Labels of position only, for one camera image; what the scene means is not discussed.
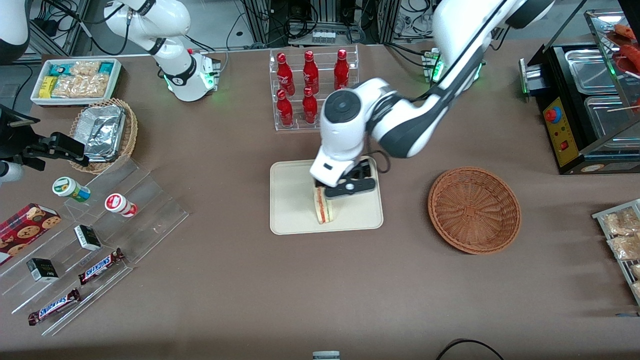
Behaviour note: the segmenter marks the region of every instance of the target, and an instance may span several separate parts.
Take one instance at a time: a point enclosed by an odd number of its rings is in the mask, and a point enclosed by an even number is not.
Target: yellow control panel
[[[560,166],[565,166],[571,160],[578,157],[578,147],[569,127],[569,122],[564,115],[564,108],[560,98],[557,98],[543,111],[547,124],[547,131],[551,138],[551,144]]]

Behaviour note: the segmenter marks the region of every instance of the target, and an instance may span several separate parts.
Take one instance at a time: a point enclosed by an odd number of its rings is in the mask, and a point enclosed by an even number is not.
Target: wicker basket
[[[89,107],[96,108],[98,106],[107,106],[107,105],[118,105],[121,106],[127,112],[127,118],[125,119],[125,127],[122,130],[122,140],[120,141],[119,155],[117,159],[123,158],[124,156],[129,157],[133,153],[133,149],[136,146],[136,136],[138,135],[138,120],[136,119],[136,114],[131,111],[129,105],[120,100],[120,99],[109,99],[107,101],[96,102],[95,104],[89,105]],[[80,114],[76,116],[76,120],[73,125],[71,125],[71,130],[69,131],[69,136],[73,137],[76,133],[76,127],[78,125],[78,120],[80,119]],[[71,166],[82,172],[90,172],[91,174],[100,174],[105,171],[113,162],[111,163],[89,163],[89,166],[82,167],[73,161],[69,161]]]
[[[504,250],[520,230],[520,205],[509,186],[477,167],[444,172],[429,191],[428,210],[436,230],[470,254]]]

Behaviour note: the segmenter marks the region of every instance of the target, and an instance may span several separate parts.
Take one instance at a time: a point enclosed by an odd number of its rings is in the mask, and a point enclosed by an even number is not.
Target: snickers bar
[[[29,325],[34,326],[44,320],[47,316],[60,311],[63,307],[80,301],[82,301],[80,298],[80,292],[78,289],[73,289],[66,296],[61,297],[46,307],[43,307],[40,311],[34,311],[29,314]]]
[[[122,251],[120,251],[120,248],[117,248],[114,252],[110,253],[109,256],[100,260],[100,262],[96,265],[93,265],[89,270],[85,271],[83,274],[78,275],[78,277],[80,278],[80,285],[88,283],[94,277],[97,277],[103,271],[112,267],[118,260],[122,258],[124,258]]]

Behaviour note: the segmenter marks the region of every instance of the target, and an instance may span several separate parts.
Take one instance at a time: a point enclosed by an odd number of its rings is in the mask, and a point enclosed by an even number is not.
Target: red button
[[[553,109],[550,109],[550,110],[547,110],[547,112],[545,113],[545,120],[549,122],[553,122],[557,116],[558,114],[556,113],[556,111]]]

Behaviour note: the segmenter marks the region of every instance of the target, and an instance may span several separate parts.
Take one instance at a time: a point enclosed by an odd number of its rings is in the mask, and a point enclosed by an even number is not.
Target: blue package
[[[110,74],[111,69],[113,69],[113,63],[102,63],[100,65],[100,70],[98,72],[103,72],[105,74]]]
[[[73,66],[74,64],[53,65],[51,71],[49,71],[49,76],[71,75]]]

